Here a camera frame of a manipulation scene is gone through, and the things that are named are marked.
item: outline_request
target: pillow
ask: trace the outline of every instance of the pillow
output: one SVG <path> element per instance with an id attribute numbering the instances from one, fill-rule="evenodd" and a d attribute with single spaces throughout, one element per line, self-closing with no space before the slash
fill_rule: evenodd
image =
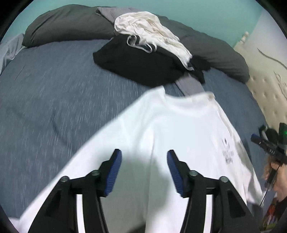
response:
<path id="1" fill-rule="evenodd" d="M 229 77 L 246 83 L 249 70 L 245 59 L 225 41 L 193 30 L 182 23 L 159 16 L 161 24 L 167 27 L 192 55 L 201 56 L 212 67 L 223 71 Z"/>
<path id="2" fill-rule="evenodd" d="M 96 14 L 97 8 L 72 4 L 48 11 L 28 26 L 22 44 L 33 47 L 54 41 L 111 39 L 114 27 Z"/>

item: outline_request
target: bed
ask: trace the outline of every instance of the bed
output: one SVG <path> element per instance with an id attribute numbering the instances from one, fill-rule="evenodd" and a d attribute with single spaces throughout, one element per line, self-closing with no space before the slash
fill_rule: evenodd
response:
<path id="1" fill-rule="evenodd" d="M 25 48 L 0 75 L 0 203 L 8 216 L 20 217 L 97 130 L 149 89 L 94 64 L 92 52 L 108 41 L 61 41 Z M 204 72 L 203 88 L 214 93 L 237 130 L 263 186 L 265 154 L 250 136 L 266 125 L 266 115 L 252 89 L 252 69 L 250 75 L 245 85 L 211 68 Z M 165 90 L 183 96 L 174 83 L 165 85 Z M 267 196 L 265 209 L 273 196 Z"/>

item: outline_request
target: tufted headboard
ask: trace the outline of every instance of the tufted headboard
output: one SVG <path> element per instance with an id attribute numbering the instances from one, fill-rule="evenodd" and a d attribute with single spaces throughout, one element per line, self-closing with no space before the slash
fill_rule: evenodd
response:
<path id="1" fill-rule="evenodd" d="M 244 46 L 245 34 L 234 47 L 249 67 L 247 86 L 263 112 L 269 127 L 278 131 L 279 123 L 287 123 L 287 67 L 259 49 Z"/>

